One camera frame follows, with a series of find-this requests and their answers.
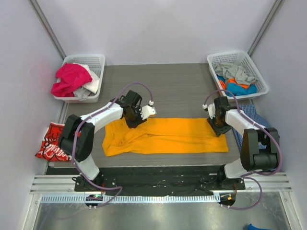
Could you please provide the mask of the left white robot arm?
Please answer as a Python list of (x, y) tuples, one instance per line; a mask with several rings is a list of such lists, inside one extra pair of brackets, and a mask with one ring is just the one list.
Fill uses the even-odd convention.
[(71, 162), (81, 171), (77, 183), (83, 183), (91, 191), (103, 185), (103, 175), (92, 158), (95, 133), (113, 121), (125, 121), (128, 128), (136, 128), (147, 119), (142, 118), (142, 97), (130, 90), (126, 95), (111, 100), (90, 114), (70, 115), (58, 141), (58, 147), (71, 156)]

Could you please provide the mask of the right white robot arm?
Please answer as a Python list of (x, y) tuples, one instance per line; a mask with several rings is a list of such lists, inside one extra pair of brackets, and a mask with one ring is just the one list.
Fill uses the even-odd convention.
[(228, 189), (239, 179), (252, 175), (273, 175), (281, 166), (279, 134), (275, 128), (267, 128), (247, 116), (238, 104), (232, 106), (228, 98), (215, 98), (214, 103), (202, 105), (208, 112), (207, 122), (217, 137), (231, 129), (243, 138), (239, 159), (222, 165), (217, 172), (217, 185)]

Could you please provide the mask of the orange yellow t shirt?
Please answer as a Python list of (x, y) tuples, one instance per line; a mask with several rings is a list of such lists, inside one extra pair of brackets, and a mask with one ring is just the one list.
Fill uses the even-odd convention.
[(124, 120), (105, 127), (107, 157), (122, 153), (190, 154), (228, 152), (225, 135), (216, 136), (205, 118), (149, 118), (136, 128)]

